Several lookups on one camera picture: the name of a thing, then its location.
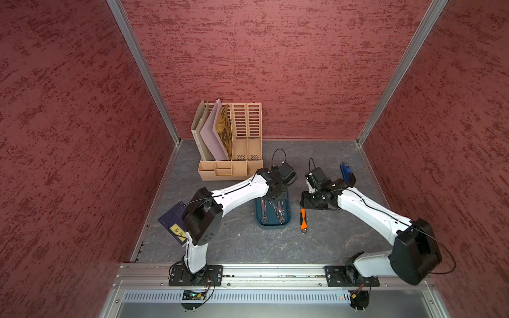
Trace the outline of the orange handled adjustable wrench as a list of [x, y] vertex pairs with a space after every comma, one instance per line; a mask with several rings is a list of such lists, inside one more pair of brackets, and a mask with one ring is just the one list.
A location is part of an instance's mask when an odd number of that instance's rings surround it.
[[305, 209], [300, 210], [300, 230], [303, 234], [308, 231], [307, 214]]

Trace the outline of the wooden desk file organizer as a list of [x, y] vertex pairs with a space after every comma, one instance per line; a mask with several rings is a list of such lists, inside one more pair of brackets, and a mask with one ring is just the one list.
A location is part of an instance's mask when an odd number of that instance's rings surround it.
[[[209, 112], [214, 103], [205, 101]], [[233, 151], [229, 161], [200, 161], [198, 173], [205, 182], [244, 180], [263, 167], [262, 104], [223, 103], [229, 107]]]

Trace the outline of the aluminium front rail frame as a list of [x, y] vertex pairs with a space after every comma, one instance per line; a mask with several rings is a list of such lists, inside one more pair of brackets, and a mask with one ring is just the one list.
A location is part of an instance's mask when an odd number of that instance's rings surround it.
[[133, 303], [184, 304], [331, 304], [349, 306], [355, 311], [375, 306], [374, 292], [383, 292], [382, 301], [391, 311], [411, 308], [409, 297], [417, 298], [430, 317], [449, 317], [434, 281], [427, 277], [417, 286], [396, 276], [378, 276], [379, 287], [329, 287], [323, 264], [224, 264], [221, 286], [169, 286], [168, 263], [124, 263], [100, 317], [119, 317], [121, 307]]

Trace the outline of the pink file folder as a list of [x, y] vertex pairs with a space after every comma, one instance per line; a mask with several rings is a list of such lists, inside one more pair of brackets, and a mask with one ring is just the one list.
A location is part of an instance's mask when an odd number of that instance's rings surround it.
[[206, 146], [216, 161], [229, 161], [233, 151], [229, 107], [217, 99], [201, 131]]

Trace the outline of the teal plastic storage tray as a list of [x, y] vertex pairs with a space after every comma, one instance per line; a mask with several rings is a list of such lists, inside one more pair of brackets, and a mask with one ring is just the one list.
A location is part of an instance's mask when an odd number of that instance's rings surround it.
[[[288, 193], [288, 199], [287, 200], [269, 200], [266, 201], [266, 214], [269, 219], [268, 225], [264, 226], [261, 224], [261, 200], [264, 200], [263, 198], [257, 198], [255, 199], [254, 207], [255, 207], [255, 221], [258, 224], [258, 226], [262, 229], [282, 229], [285, 226], [287, 226], [291, 220], [292, 220], [292, 213], [291, 213], [291, 206], [290, 206], [290, 200], [289, 200], [289, 193]], [[286, 224], [281, 225], [278, 222], [277, 215], [274, 210], [274, 205], [277, 201], [282, 201], [284, 203], [284, 210], [286, 213]]]

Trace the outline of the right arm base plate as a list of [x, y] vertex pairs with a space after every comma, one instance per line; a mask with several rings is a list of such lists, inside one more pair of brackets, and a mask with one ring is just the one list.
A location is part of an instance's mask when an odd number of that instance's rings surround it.
[[329, 287], [360, 288], [379, 287], [376, 276], [364, 277], [353, 266], [324, 266], [325, 277]]

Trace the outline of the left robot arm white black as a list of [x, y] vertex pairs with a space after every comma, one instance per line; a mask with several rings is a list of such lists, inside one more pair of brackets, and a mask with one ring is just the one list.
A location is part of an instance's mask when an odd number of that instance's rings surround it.
[[296, 179], [294, 168], [283, 162], [271, 169], [258, 169], [253, 176], [228, 188], [212, 192], [207, 188], [199, 189], [182, 217], [187, 239], [183, 261], [187, 270], [196, 274], [205, 268], [208, 244], [220, 230], [223, 217], [257, 198], [265, 201], [280, 199]]

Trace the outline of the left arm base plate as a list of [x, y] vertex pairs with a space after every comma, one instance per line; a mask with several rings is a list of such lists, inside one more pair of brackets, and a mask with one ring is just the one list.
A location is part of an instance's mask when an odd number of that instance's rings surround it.
[[221, 286], [223, 266], [207, 265], [192, 274], [183, 264], [171, 266], [169, 270], [169, 286], [202, 286], [205, 288]]

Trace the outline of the silver wrench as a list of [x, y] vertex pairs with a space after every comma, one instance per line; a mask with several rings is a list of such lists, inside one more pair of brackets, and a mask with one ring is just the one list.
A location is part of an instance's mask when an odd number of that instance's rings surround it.
[[274, 210], [277, 215], [279, 224], [285, 225], [286, 224], [286, 213], [284, 210], [284, 203], [282, 201], [277, 201], [273, 205], [274, 205]]
[[261, 200], [261, 212], [262, 212], [261, 224], [266, 226], [266, 225], [268, 225], [269, 219], [266, 214], [266, 201], [265, 200]]

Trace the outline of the dark blue notebook yellow label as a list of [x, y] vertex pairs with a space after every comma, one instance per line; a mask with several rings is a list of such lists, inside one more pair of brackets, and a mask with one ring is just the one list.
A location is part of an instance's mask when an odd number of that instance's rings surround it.
[[184, 246], [187, 243], [186, 228], [183, 220], [183, 214], [186, 212], [186, 208], [187, 205], [179, 201], [164, 215], [158, 218], [158, 222], [170, 233], [180, 246]]

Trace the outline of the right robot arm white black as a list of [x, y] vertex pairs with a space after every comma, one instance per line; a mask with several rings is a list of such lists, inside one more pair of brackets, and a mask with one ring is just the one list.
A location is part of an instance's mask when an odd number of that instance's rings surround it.
[[360, 252], [349, 258], [339, 271], [343, 282], [361, 286], [372, 277], [397, 276], [417, 286], [442, 261], [432, 226], [422, 219], [412, 221], [401, 216], [361, 193], [348, 167], [342, 168], [342, 174], [342, 178], [335, 181], [321, 168], [306, 174], [308, 188], [302, 192], [302, 208], [349, 212], [378, 232], [392, 247], [379, 253]]

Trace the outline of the beige file folder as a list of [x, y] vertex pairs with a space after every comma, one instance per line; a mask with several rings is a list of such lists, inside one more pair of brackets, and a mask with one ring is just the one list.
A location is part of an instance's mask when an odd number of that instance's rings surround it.
[[195, 140], [202, 161], [215, 160], [212, 153], [206, 146], [203, 137], [201, 136], [201, 131], [204, 128], [205, 122], [208, 120], [208, 116], [209, 116], [209, 106], [204, 100], [202, 100], [195, 112], [194, 120], [191, 126], [192, 136]]

